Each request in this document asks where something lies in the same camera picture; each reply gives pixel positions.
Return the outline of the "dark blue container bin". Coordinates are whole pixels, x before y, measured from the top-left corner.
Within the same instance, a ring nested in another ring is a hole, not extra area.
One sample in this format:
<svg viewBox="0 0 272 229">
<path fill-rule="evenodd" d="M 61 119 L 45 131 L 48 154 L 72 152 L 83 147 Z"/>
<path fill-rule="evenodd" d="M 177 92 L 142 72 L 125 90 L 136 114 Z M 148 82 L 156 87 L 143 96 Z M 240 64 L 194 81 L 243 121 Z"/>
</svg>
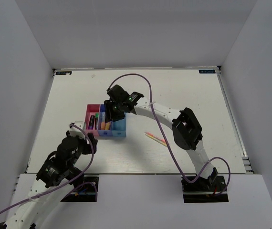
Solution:
<svg viewBox="0 0 272 229">
<path fill-rule="evenodd" d="M 112 133 L 112 122 L 106 122 L 106 112 L 105 106 L 103 104 L 100 105 L 99 109 L 99 118 L 98 118 L 98 135 L 100 137 L 111 137 Z"/>
</svg>

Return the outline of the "orange cap pink highlighter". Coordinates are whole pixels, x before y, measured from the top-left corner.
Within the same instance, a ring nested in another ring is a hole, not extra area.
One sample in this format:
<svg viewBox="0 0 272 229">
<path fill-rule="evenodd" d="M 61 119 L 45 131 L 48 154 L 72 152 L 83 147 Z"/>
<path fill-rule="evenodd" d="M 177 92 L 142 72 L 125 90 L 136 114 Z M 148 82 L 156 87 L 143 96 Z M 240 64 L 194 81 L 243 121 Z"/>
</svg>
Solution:
<svg viewBox="0 0 272 229">
<path fill-rule="evenodd" d="M 105 130 L 110 130 L 111 129 L 111 124 L 112 124 L 112 122 L 107 122 L 105 124 Z"/>
</svg>

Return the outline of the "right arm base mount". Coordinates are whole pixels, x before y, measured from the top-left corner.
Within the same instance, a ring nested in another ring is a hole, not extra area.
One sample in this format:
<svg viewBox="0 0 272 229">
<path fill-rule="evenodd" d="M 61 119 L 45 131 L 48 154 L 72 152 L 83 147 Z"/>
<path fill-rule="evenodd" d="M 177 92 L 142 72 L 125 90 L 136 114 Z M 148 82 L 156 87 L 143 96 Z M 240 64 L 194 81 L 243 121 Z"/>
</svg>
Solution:
<svg viewBox="0 0 272 229">
<path fill-rule="evenodd" d="M 212 185 L 201 181 L 195 183 L 181 180 L 184 203 L 227 203 L 229 202 L 224 176 L 217 176 Z"/>
</svg>

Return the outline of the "blue corner label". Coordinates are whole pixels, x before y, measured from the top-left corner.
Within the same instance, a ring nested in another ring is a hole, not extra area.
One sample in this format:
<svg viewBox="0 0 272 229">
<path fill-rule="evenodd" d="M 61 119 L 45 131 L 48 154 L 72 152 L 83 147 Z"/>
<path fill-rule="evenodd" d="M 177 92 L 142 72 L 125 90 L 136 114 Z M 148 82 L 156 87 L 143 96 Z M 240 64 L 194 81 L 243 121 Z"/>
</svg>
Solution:
<svg viewBox="0 0 272 229">
<path fill-rule="evenodd" d="M 71 75 L 72 71 L 57 71 L 55 75 Z"/>
<path fill-rule="evenodd" d="M 215 70 L 201 69 L 199 70 L 200 74 L 215 74 Z"/>
</svg>

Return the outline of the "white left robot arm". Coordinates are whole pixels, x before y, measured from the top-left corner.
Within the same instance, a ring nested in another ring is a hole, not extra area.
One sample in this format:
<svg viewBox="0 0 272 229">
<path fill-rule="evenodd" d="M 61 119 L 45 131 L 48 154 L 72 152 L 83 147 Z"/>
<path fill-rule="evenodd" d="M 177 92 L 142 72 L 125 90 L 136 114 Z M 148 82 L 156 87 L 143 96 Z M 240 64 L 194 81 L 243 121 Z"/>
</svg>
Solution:
<svg viewBox="0 0 272 229">
<path fill-rule="evenodd" d="M 92 185 L 84 180 L 86 169 L 79 170 L 75 164 L 82 155 L 94 156 L 97 143 L 93 133 L 72 126 L 57 149 L 47 156 L 27 197 L 9 207 L 17 210 L 0 223 L 0 229 L 37 229 L 53 208 L 70 194 L 69 188 L 77 191 Z"/>
</svg>

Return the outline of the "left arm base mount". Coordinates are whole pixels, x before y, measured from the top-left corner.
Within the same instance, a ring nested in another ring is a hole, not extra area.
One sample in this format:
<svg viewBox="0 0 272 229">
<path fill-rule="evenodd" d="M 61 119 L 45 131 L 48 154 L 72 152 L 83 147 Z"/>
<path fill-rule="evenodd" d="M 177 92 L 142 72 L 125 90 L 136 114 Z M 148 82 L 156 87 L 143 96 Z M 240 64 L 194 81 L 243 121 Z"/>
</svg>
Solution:
<svg viewBox="0 0 272 229">
<path fill-rule="evenodd" d="M 99 176 L 85 176 L 82 185 L 70 191 L 61 202 L 95 203 L 98 196 Z"/>
</svg>

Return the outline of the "left blue corner label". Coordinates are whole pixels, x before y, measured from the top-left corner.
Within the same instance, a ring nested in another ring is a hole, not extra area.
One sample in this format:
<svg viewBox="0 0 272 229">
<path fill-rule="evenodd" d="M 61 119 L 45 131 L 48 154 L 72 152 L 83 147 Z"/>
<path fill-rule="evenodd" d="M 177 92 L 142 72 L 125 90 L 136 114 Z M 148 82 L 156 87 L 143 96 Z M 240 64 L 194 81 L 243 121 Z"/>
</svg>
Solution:
<svg viewBox="0 0 272 229">
<path fill-rule="evenodd" d="M 72 71 L 57 71 L 55 75 L 71 75 Z"/>
</svg>

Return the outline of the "pink container bin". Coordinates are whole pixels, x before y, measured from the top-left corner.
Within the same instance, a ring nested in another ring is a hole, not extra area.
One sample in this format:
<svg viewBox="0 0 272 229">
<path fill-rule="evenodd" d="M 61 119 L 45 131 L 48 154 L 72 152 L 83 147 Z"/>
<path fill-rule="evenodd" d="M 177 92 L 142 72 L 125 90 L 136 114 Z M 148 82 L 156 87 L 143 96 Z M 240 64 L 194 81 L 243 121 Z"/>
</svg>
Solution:
<svg viewBox="0 0 272 229">
<path fill-rule="evenodd" d="M 85 130 L 87 133 L 93 133 L 94 136 L 99 136 L 98 130 L 97 130 L 97 122 L 100 111 L 100 105 L 99 104 L 88 104 L 86 113 L 85 113 Z"/>
</svg>

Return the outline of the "pink clear pen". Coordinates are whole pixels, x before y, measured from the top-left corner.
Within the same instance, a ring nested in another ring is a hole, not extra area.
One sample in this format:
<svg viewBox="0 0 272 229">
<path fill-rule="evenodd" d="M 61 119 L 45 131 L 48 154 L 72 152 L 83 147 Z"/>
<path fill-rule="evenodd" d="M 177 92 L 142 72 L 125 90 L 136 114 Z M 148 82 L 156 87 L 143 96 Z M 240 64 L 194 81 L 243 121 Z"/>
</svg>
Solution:
<svg viewBox="0 0 272 229">
<path fill-rule="evenodd" d="M 151 136 L 151 137 L 153 137 L 153 138 L 155 138 L 155 139 L 157 139 L 158 141 L 161 141 L 161 142 L 166 143 L 164 139 L 159 138 L 159 137 L 155 136 L 154 134 L 152 134 L 152 133 L 150 133 L 150 132 L 145 132 L 145 134 L 146 134 L 146 135 L 149 135 L 149 136 Z"/>
</svg>

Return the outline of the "green cap black highlighter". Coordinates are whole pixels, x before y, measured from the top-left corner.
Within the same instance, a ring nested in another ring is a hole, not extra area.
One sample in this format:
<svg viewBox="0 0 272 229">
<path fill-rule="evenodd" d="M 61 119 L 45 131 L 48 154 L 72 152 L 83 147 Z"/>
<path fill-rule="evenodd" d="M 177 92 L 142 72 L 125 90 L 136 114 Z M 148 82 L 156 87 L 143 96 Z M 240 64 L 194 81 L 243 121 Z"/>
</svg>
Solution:
<svg viewBox="0 0 272 229">
<path fill-rule="evenodd" d="M 94 118 L 94 129 L 98 129 L 98 124 L 99 124 L 99 113 L 95 113 L 95 118 Z"/>
</svg>

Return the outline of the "light blue container bin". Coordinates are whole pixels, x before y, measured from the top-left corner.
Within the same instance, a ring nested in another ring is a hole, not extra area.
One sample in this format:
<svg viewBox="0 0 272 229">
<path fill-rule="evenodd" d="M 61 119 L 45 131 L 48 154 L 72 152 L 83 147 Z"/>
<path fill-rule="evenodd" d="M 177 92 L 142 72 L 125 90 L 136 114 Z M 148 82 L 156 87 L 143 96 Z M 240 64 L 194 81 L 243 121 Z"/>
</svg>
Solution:
<svg viewBox="0 0 272 229">
<path fill-rule="evenodd" d="M 114 137 L 126 137 L 126 117 L 112 122 L 112 135 Z"/>
</svg>

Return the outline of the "right blue corner label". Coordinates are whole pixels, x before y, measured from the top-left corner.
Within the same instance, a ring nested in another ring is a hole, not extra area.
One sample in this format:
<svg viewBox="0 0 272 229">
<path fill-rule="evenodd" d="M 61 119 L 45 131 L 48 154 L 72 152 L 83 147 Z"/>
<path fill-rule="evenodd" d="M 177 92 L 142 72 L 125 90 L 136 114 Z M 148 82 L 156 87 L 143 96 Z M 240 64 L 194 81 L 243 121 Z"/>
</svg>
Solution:
<svg viewBox="0 0 272 229">
<path fill-rule="evenodd" d="M 215 70 L 201 69 L 199 70 L 200 74 L 215 74 Z"/>
</svg>

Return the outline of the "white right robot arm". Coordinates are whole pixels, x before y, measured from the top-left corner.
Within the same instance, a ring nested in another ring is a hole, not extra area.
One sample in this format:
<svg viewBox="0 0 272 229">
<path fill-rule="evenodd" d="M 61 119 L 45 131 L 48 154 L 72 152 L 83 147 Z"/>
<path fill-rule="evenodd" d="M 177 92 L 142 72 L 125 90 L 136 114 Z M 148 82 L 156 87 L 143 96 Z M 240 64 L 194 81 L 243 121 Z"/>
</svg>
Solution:
<svg viewBox="0 0 272 229">
<path fill-rule="evenodd" d="M 107 121 L 119 121 L 126 113 L 145 116 L 159 121 L 172 130 L 174 142 L 186 150 L 196 171 L 196 178 L 189 181 L 204 190 L 216 185 L 217 169 L 209 161 L 202 142 L 202 127 L 189 108 L 176 110 L 154 103 L 143 94 L 129 94 L 121 86 L 115 85 L 107 89 L 109 100 L 104 101 Z"/>
</svg>

